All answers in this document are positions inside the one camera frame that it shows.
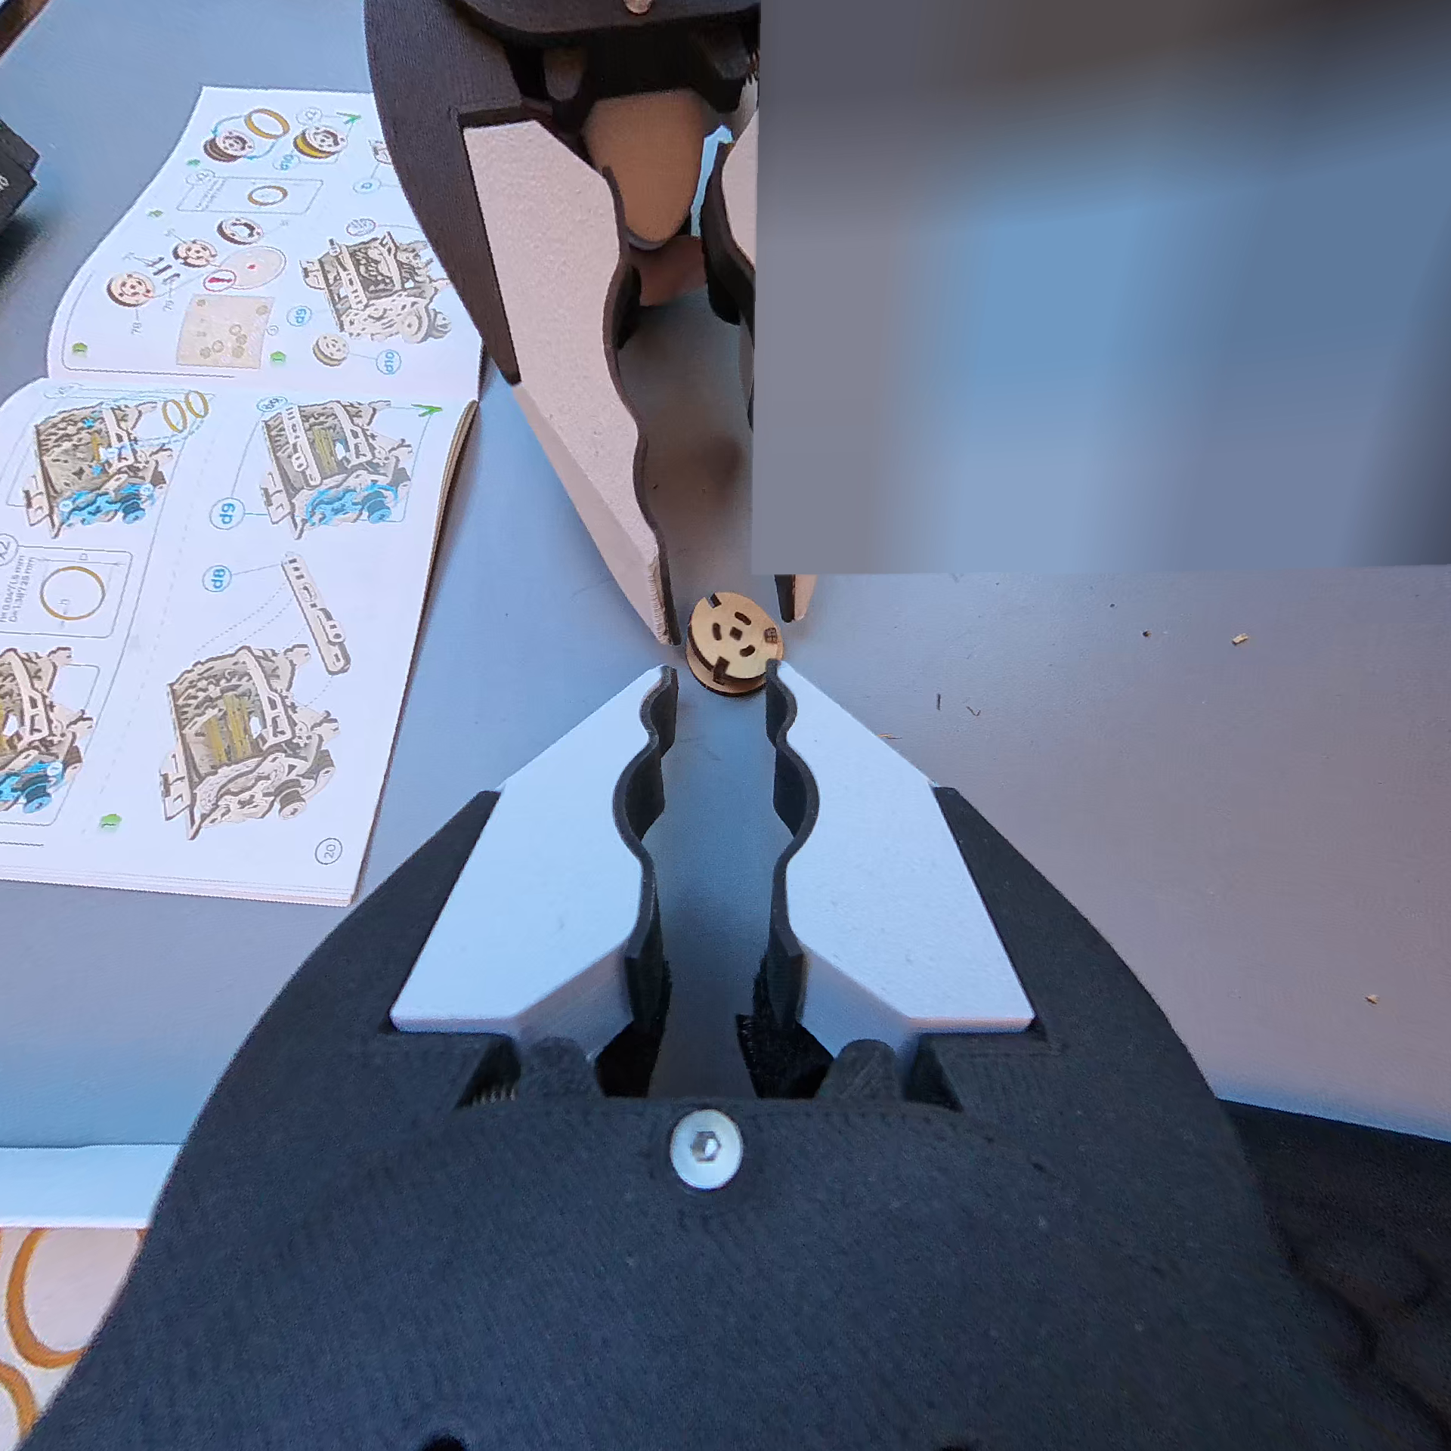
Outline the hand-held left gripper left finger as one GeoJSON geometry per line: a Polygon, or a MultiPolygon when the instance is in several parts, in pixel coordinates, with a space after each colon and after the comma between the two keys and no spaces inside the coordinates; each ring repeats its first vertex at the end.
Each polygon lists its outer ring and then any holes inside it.
{"type": "Polygon", "coordinates": [[[570,1040],[643,1097],[671,995],[657,872],[678,672],[659,667],[510,775],[391,1010],[399,1029],[570,1040]]]}

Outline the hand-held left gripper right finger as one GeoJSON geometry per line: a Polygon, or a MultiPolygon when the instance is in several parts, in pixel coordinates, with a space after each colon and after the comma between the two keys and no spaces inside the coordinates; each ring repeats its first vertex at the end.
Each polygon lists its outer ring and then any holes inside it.
{"type": "Polygon", "coordinates": [[[793,667],[767,670],[774,867],[741,1054],[760,1097],[809,1097],[878,1040],[909,1074],[926,1035],[1020,1031],[1033,1009],[928,775],[793,667]]]}

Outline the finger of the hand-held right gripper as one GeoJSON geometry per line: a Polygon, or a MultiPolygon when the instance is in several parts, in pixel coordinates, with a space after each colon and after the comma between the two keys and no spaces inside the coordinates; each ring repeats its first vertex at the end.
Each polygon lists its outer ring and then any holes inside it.
{"type": "Polygon", "coordinates": [[[741,330],[741,385],[754,411],[757,299],[757,135],[717,150],[702,202],[707,290],[719,318],[741,330]]]}
{"type": "Polygon", "coordinates": [[[615,356],[627,264],[612,185],[534,119],[465,129],[463,141],[517,401],[614,578],[657,639],[678,644],[664,546],[641,502],[641,423],[615,356]]]}

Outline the notched round wooden disc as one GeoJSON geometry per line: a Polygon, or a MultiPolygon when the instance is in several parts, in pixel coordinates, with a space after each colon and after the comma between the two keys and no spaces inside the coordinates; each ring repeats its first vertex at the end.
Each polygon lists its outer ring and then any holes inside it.
{"type": "Polygon", "coordinates": [[[716,679],[767,673],[786,646],[774,618],[740,592],[717,591],[700,599],[688,625],[688,649],[714,668],[716,679]]]}

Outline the grey desk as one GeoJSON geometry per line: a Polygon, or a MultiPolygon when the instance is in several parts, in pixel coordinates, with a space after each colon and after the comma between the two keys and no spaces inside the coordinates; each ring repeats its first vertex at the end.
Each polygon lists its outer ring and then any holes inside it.
{"type": "MultiPolygon", "coordinates": [[[[368,83],[360,7],[49,3],[4,57],[40,188],[4,236],[4,397],[201,84],[368,83]]],[[[652,482],[686,599],[741,573],[733,331],[646,318],[652,482]]],[[[467,800],[659,660],[515,399],[460,464],[365,893],[467,800]]],[[[1220,1095],[1448,1133],[1448,570],[824,577],[788,661],[959,787],[1101,931],[1220,1095]],[[1236,634],[1251,641],[1232,646],[1236,634]],[[1367,1003],[1367,993],[1381,997],[1367,1003]]],[[[760,696],[683,672],[660,872],[657,1095],[745,1095],[767,938],[760,696]]],[[[4,1145],[182,1140],[342,912],[4,882],[4,1145]]]]}

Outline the person's right hand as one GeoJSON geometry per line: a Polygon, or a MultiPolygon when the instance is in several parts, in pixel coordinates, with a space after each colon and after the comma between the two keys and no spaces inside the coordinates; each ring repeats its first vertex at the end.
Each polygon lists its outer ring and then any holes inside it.
{"type": "Polygon", "coordinates": [[[691,231],[702,147],[714,128],[705,100],[674,88],[595,102],[584,124],[591,162],[622,197],[641,302],[672,302],[705,285],[702,242],[691,231]]]}

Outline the illustrated instruction booklet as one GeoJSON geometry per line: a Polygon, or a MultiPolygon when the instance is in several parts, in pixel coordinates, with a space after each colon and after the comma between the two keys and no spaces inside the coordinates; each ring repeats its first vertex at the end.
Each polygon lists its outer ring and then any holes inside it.
{"type": "Polygon", "coordinates": [[[203,90],[4,404],[4,879],[351,901],[481,363],[372,95],[203,90]]]}

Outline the black model kit box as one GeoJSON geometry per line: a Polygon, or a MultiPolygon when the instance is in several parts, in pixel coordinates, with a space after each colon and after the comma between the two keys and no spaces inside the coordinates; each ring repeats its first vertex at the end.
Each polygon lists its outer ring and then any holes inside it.
{"type": "Polygon", "coordinates": [[[40,154],[11,126],[0,121],[0,228],[11,224],[25,198],[35,190],[40,154]]]}

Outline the white cardboard box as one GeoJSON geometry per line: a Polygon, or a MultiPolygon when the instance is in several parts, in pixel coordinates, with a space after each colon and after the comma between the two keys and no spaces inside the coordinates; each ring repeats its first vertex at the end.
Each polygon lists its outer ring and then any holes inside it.
{"type": "Polygon", "coordinates": [[[87,1347],[125,1283],[178,1145],[2,1150],[2,1230],[40,1230],[30,1249],[33,1332],[87,1347]]]}

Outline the person's dark clothing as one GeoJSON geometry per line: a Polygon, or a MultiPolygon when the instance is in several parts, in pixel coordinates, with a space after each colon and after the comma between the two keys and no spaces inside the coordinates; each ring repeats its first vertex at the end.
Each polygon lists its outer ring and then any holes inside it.
{"type": "Polygon", "coordinates": [[[1450,1447],[1450,1145],[1223,1109],[1362,1421],[1382,1446],[1450,1447]]]}

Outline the cluster of tan rubber rings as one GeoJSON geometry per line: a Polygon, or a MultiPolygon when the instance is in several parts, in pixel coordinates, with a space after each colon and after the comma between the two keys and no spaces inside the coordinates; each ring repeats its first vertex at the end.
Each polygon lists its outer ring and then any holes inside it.
{"type": "Polygon", "coordinates": [[[19,1447],[51,1396],[78,1363],[80,1347],[51,1347],[33,1332],[26,1302],[32,1242],[40,1230],[2,1230],[2,1447],[19,1447]]]}

